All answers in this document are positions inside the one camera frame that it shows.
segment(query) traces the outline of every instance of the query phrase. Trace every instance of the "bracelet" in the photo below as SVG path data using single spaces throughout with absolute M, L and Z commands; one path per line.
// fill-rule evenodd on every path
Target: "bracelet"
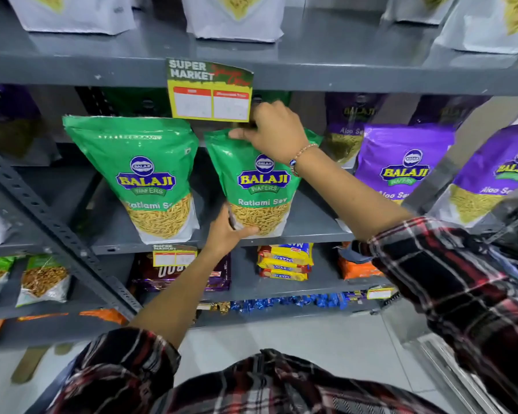
M 299 151 L 294 159 L 290 160 L 290 170 L 292 171 L 292 174 L 295 175 L 296 177 L 299 177 L 299 174 L 296 172 L 297 159 L 299 158 L 299 156 L 301 154 L 303 154 L 305 151 L 307 151 L 311 147 L 318 147 L 318 145 L 316 143 L 310 143 L 305 148 L 303 148 L 301 151 Z

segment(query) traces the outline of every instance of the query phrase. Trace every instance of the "hand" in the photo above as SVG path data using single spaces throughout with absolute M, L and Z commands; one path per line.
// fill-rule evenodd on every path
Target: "hand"
M 245 139 L 263 154 L 288 165 L 302 148 L 309 145 L 299 116 L 281 101 L 260 103 L 254 111 L 257 129 L 237 128 L 228 133 L 233 139 Z
M 259 233 L 259 228 L 255 226 L 245 227 L 239 231 L 233 229 L 228 221 L 228 204 L 224 203 L 217 219 L 211 223 L 207 242 L 202 252 L 211 253 L 221 260 L 233 250 L 241 239 L 257 233 Z

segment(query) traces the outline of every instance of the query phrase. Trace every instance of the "shirt sleeve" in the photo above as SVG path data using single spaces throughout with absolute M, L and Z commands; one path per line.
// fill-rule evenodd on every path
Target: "shirt sleeve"
M 92 341 L 79 354 L 50 414 L 148 412 L 173 387 L 180 355 L 163 338 L 120 328 Z
M 518 281 L 450 223 L 419 217 L 359 243 L 362 254 L 426 314 L 428 327 L 518 412 Z

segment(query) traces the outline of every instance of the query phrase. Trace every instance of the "white tiled floor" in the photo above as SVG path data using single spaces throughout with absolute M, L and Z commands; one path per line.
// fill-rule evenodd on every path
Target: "white tiled floor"
M 0 352 L 0 414 L 23 414 L 83 346 L 84 343 L 78 344 L 65 356 L 56 356 L 50 349 L 33 380 L 25 385 L 10 383 L 23 351 Z M 412 390 L 453 412 L 413 357 L 399 345 L 393 332 L 388 331 L 382 317 L 368 314 L 338 313 L 191 330 L 180 348 L 182 362 L 175 383 L 223 369 L 269 347 L 308 359 L 335 375 Z

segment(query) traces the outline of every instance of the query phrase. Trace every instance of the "plaid shirt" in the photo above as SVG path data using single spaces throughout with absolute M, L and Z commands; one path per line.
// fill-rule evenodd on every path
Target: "plaid shirt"
M 426 314 L 502 405 L 518 413 L 518 283 L 464 230 L 426 217 L 359 243 Z M 276 350 L 173 388 L 178 352 L 161 337 L 112 331 L 78 356 L 49 413 L 441 413 L 417 395 L 331 375 Z

